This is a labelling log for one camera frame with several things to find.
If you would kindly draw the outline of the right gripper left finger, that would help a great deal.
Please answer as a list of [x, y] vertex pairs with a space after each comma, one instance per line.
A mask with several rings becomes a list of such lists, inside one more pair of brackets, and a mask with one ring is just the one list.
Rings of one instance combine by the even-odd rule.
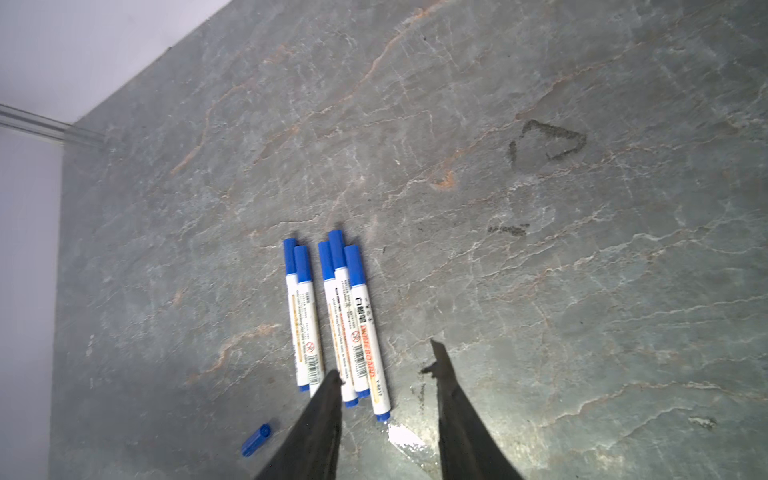
[[329, 371], [287, 438], [255, 479], [335, 479], [342, 435], [342, 381]]

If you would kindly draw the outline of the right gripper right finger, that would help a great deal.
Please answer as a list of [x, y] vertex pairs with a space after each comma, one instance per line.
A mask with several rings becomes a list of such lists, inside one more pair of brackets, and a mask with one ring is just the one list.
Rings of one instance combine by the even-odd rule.
[[430, 341], [435, 356], [423, 368], [437, 382], [439, 452], [444, 479], [516, 479], [522, 475], [504, 456], [458, 383], [445, 345]]

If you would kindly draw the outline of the blue pen cap five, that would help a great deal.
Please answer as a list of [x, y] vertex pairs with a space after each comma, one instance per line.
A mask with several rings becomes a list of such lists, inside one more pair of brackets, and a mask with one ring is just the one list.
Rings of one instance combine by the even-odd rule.
[[241, 446], [241, 455], [250, 457], [260, 449], [272, 435], [272, 429], [268, 423], [262, 424], [254, 433], [252, 433]]

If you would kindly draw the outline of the whiteboard marker pen four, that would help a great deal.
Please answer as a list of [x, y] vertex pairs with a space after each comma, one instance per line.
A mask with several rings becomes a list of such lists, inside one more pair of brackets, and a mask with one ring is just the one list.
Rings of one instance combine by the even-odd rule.
[[341, 230], [328, 233], [334, 267], [335, 280], [340, 289], [341, 312], [344, 321], [346, 345], [352, 364], [352, 383], [359, 398], [370, 396], [365, 355], [360, 336], [359, 324], [354, 313], [351, 298], [350, 275], [345, 257], [345, 244]]

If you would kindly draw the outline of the whiteboard marker pen two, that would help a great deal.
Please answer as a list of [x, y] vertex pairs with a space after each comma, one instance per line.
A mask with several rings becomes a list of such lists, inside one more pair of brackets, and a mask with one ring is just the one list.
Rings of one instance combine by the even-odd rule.
[[298, 245], [294, 248], [293, 253], [298, 277], [297, 292], [299, 317], [302, 324], [302, 346], [308, 373], [309, 392], [311, 396], [314, 396], [324, 379], [325, 370], [311, 262], [307, 246]]

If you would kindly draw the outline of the whiteboard marker pen five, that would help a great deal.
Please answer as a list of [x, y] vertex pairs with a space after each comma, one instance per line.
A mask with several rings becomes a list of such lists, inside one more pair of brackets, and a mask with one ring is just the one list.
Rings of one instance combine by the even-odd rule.
[[373, 413], [378, 422], [387, 422], [390, 420], [392, 407], [370, 295], [366, 285], [362, 255], [358, 245], [346, 246], [344, 253], [349, 270], [350, 294], [362, 337]]

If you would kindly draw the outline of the whiteboard marker pen three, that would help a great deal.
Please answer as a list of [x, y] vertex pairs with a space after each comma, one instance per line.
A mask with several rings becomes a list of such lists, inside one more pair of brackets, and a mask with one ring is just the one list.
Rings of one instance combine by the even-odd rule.
[[353, 381], [350, 379], [351, 364], [345, 346], [345, 334], [343, 330], [343, 321], [341, 319], [340, 301], [337, 295], [337, 282], [335, 280], [330, 242], [319, 242], [318, 251], [321, 263], [324, 294], [333, 338], [336, 367], [342, 381], [342, 403], [346, 408], [352, 408], [357, 406], [359, 401]]

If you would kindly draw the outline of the whiteboard marker pen one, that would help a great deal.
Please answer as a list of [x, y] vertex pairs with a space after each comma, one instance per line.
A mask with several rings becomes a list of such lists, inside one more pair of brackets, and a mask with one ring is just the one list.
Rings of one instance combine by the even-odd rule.
[[294, 257], [297, 241], [294, 238], [283, 241], [283, 253], [286, 271], [287, 300], [292, 334], [292, 346], [295, 357], [296, 383], [302, 392], [308, 392], [309, 377], [302, 347], [302, 324], [298, 313], [298, 272]]

